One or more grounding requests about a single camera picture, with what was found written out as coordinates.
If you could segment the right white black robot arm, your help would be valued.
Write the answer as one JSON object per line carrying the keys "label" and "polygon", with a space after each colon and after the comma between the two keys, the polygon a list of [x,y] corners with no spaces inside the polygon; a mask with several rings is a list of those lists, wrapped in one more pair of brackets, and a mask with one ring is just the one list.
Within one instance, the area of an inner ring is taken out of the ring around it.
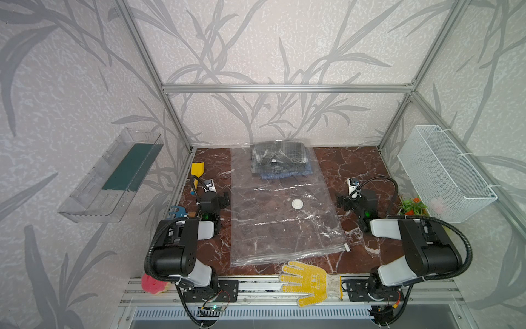
{"label": "right white black robot arm", "polygon": [[398,259],[372,269],[367,281],[348,282],[349,294],[365,293],[371,300],[382,301],[403,287],[455,278],[472,264],[471,243],[450,223],[418,215],[379,218],[378,198],[371,190],[338,194],[336,205],[355,213],[363,233],[401,241],[404,250]]}

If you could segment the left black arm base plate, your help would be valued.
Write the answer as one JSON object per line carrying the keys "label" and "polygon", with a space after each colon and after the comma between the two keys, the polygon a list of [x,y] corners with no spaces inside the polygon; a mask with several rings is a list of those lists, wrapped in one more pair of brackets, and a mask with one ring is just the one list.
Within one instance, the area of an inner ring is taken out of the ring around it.
{"label": "left black arm base plate", "polygon": [[238,280],[219,280],[212,282],[209,286],[193,288],[183,291],[183,298],[186,302],[236,302],[239,293]]}

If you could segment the clear plastic vacuum bag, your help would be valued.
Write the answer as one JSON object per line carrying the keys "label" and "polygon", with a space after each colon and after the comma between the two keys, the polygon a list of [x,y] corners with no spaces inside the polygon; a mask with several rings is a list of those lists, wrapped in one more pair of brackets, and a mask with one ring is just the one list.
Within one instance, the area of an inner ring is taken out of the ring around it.
{"label": "clear plastic vacuum bag", "polygon": [[282,263],[348,248],[315,151],[302,143],[309,159],[304,171],[313,174],[280,180],[251,172],[252,145],[231,149],[232,266]]}

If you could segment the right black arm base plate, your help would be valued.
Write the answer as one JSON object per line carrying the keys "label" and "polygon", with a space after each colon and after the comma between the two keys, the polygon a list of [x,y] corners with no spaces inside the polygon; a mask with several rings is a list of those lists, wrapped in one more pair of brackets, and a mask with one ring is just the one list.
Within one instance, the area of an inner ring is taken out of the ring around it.
{"label": "right black arm base plate", "polygon": [[344,279],[342,289],[350,302],[387,302],[395,304],[405,300],[401,287],[369,286],[368,280]]}

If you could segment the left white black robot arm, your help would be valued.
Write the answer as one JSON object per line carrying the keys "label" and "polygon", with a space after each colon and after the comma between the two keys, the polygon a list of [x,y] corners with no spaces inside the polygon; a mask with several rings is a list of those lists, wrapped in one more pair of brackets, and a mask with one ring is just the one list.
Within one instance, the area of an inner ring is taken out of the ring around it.
{"label": "left white black robot arm", "polygon": [[205,192],[191,215],[182,206],[172,206],[152,238],[145,257],[145,273],[183,289],[219,290],[216,271],[197,258],[198,242],[213,238],[221,228],[220,212],[230,205],[228,192]]}

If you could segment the grey black plaid shirt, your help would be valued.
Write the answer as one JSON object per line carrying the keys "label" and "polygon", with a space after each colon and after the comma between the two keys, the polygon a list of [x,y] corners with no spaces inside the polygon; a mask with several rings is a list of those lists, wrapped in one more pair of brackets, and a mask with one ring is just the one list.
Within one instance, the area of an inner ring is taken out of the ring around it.
{"label": "grey black plaid shirt", "polygon": [[303,171],[309,162],[302,142],[267,141],[251,146],[253,174],[289,174]]}

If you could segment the blue checked shirt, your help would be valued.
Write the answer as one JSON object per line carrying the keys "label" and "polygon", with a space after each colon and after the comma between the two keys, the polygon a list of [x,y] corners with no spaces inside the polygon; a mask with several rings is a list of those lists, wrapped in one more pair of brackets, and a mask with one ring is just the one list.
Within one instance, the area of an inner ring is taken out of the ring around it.
{"label": "blue checked shirt", "polygon": [[308,176],[312,175],[313,171],[307,169],[305,171],[293,171],[293,172],[283,172],[283,173],[261,173],[260,176],[263,180],[280,180],[294,176]]}

